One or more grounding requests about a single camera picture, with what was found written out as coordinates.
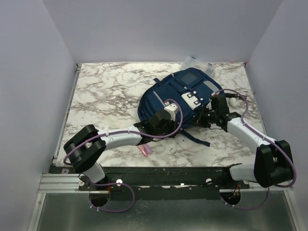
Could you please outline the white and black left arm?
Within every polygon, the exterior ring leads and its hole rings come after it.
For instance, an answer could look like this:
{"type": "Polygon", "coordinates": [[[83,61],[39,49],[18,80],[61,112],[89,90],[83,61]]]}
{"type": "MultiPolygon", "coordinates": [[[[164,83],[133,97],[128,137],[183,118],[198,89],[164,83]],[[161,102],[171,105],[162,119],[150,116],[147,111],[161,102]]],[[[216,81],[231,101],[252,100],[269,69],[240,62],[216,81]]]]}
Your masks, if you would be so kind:
{"type": "Polygon", "coordinates": [[[85,126],[64,145],[63,163],[88,177],[94,189],[102,190],[107,179],[98,163],[101,154],[113,148],[142,146],[175,135],[182,124],[182,112],[175,104],[170,106],[125,129],[99,131],[92,124],[85,126]]]}

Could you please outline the pink highlighter pen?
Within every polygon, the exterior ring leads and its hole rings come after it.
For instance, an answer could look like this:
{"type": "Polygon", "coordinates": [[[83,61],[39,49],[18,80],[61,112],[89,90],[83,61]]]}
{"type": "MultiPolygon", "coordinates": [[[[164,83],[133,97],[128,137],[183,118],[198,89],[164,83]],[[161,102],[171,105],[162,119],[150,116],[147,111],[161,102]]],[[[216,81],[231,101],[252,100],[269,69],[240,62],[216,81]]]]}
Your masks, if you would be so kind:
{"type": "Polygon", "coordinates": [[[148,155],[152,154],[153,151],[148,144],[144,144],[142,153],[143,153],[144,156],[148,156],[148,155]]]}

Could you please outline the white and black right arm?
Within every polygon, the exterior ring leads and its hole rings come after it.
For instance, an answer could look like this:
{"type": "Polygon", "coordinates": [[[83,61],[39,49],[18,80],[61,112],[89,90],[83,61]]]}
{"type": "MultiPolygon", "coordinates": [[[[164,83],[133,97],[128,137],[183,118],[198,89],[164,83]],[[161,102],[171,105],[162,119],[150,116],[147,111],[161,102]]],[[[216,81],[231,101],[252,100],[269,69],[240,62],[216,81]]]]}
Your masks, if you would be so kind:
{"type": "Polygon", "coordinates": [[[255,154],[253,164],[235,164],[221,177],[222,185],[233,188],[239,181],[258,183],[267,188],[296,180],[291,148],[285,140],[276,141],[254,129],[237,112],[231,113],[224,95],[210,97],[211,109],[204,108],[197,122],[202,126],[216,124],[238,138],[255,154]]]}

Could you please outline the navy blue student backpack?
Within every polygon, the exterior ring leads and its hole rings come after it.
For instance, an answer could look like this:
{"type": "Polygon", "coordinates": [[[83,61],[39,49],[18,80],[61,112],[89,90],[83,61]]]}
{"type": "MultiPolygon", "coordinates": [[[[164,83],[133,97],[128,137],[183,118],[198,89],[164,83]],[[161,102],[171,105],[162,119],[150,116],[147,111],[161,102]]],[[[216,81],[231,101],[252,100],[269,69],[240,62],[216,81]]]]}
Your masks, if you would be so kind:
{"type": "Polygon", "coordinates": [[[181,134],[195,143],[209,147],[209,142],[193,137],[185,129],[193,126],[190,121],[197,117],[203,106],[210,103],[210,97],[215,92],[225,94],[221,85],[203,71],[192,67],[172,73],[162,80],[154,80],[156,83],[140,99],[137,110],[139,120],[151,118],[164,108],[167,99],[173,99],[180,105],[183,113],[181,134]]]}

